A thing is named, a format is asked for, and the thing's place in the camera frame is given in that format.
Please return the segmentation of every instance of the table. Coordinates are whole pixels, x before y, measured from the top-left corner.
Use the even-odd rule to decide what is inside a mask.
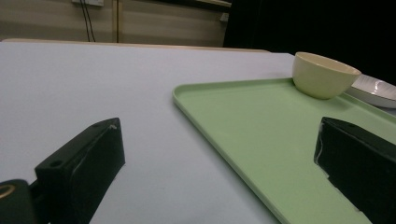
[[[290,77],[287,53],[0,43],[0,181],[118,117],[126,164],[92,223],[277,223],[172,101],[181,84]]]

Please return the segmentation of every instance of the bowl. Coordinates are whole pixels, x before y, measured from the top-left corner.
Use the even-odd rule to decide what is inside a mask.
[[[292,67],[297,90],[322,100],[345,92],[360,75],[361,71],[348,64],[302,51],[296,52]]]
[[[370,105],[396,108],[396,87],[375,77],[362,74],[346,93]]]

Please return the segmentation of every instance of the white plate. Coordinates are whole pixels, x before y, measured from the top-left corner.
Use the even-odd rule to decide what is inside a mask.
[[[360,75],[346,93],[370,105],[396,108],[396,87],[366,75]]]

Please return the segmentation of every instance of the beige bowl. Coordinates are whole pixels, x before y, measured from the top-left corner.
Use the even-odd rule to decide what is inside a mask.
[[[345,63],[307,52],[295,54],[292,68],[296,88],[323,100],[346,91],[360,74],[361,71]]]

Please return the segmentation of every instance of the tray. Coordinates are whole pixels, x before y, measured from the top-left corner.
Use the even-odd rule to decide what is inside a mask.
[[[346,93],[309,97],[291,78],[178,86],[174,102],[282,223],[371,223],[314,164],[322,117],[396,144],[396,117]]]

